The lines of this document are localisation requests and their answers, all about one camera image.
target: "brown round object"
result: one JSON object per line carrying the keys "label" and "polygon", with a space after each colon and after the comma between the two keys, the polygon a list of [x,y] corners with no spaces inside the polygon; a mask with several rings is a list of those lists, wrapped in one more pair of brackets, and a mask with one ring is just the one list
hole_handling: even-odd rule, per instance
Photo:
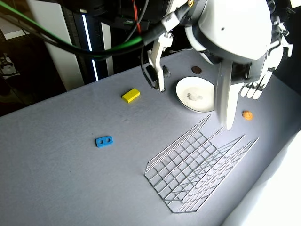
{"label": "brown round object", "polygon": [[247,120],[252,120],[253,119],[253,114],[250,111],[243,111],[243,117]]}
{"label": "brown round object", "polygon": [[191,69],[192,69],[192,72],[195,73],[195,74],[201,74],[202,73],[202,69],[200,69],[197,66],[194,66]]}

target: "table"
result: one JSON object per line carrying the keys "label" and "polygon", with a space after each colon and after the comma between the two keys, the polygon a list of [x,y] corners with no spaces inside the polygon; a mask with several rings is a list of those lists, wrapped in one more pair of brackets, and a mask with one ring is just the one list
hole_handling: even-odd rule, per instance
{"label": "table", "polygon": [[[216,146],[243,134],[259,141],[196,213],[173,214],[143,176],[146,163],[208,114],[189,111],[175,86],[195,76],[214,82],[218,66],[199,53],[165,57],[166,91],[149,87],[139,67],[88,84],[0,118],[0,224],[2,226],[215,226],[237,206],[300,128],[301,97],[272,77],[260,99],[238,99],[230,131]],[[141,95],[130,104],[121,96]],[[243,110],[253,112],[247,121]],[[221,126],[211,113],[202,132]],[[97,148],[110,135],[114,144]]]}

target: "blue block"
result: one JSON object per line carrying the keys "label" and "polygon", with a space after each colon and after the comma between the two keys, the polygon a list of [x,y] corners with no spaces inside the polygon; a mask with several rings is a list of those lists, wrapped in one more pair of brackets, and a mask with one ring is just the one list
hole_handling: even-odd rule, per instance
{"label": "blue block", "polygon": [[113,144],[113,138],[111,136],[97,138],[95,141],[97,147],[105,147]]}

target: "wire rack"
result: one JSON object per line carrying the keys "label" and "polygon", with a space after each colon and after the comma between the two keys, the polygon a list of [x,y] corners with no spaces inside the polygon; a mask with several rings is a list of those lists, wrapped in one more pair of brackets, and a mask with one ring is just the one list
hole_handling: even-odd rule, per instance
{"label": "wire rack", "polygon": [[147,163],[145,177],[173,213],[197,211],[258,140],[236,149],[243,135],[216,148],[210,140],[223,128],[209,138],[200,132],[209,117]]}

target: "white plate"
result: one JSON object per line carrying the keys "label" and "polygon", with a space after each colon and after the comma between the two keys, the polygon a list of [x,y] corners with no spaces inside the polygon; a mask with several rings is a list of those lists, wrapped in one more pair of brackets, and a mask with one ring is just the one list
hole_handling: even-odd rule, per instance
{"label": "white plate", "polygon": [[214,85],[199,77],[180,80],[176,87],[180,102],[188,109],[206,113],[214,110]]}

